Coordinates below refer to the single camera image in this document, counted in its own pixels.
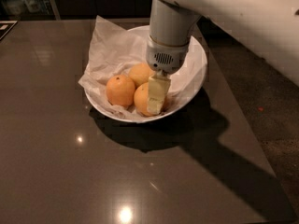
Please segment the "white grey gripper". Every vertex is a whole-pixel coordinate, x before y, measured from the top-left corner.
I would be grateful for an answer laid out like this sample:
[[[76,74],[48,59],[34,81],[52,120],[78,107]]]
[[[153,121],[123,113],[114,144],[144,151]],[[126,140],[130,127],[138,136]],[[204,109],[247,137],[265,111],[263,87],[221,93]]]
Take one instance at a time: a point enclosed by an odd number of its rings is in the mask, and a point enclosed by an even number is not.
[[[171,84],[168,74],[176,73],[183,65],[199,18],[199,14],[186,8],[152,0],[146,61],[157,72],[149,77],[149,113],[161,113]]]

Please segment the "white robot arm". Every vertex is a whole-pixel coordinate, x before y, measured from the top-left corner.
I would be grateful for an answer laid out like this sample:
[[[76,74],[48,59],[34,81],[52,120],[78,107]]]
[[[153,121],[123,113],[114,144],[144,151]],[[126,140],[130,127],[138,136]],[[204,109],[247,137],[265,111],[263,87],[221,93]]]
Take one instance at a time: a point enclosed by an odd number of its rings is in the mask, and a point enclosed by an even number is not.
[[[149,82],[149,111],[161,110],[167,77],[183,65],[201,17],[299,85],[298,12],[299,0],[152,0],[146,60],[161,83]]]

